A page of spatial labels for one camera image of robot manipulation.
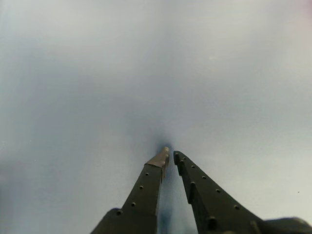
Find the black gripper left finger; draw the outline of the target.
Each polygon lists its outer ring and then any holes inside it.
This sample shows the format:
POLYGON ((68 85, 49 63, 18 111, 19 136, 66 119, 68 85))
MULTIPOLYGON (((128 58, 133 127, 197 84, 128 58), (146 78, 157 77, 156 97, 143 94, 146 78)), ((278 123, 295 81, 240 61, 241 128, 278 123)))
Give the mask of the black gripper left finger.
POLYGON ((144 164, 121 208, 106 213, 93 234, 155 234, 160 188, 169 164, 170 150, 164 147, 144 164))

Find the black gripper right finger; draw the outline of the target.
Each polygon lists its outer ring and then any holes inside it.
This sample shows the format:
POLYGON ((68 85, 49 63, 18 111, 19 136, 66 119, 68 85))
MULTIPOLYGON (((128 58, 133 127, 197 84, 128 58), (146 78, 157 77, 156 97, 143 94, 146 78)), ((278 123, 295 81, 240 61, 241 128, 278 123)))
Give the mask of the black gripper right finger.
POLYGON ((260 234, 262 220, 231 197, 189 157, 174 152, 200 234, 260 234))

